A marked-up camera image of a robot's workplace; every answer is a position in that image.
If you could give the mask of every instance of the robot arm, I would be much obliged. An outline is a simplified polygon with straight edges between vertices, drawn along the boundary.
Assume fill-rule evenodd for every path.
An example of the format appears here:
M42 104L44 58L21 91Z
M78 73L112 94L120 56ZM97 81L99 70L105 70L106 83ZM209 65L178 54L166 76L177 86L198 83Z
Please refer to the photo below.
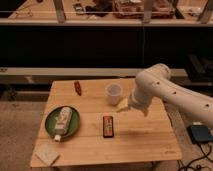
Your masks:
M213 128L213 98L172 83L170 76L170 69L164 64L139 72L135 89L129 96L129 105L138 109L148 108L152 98L157 96Z

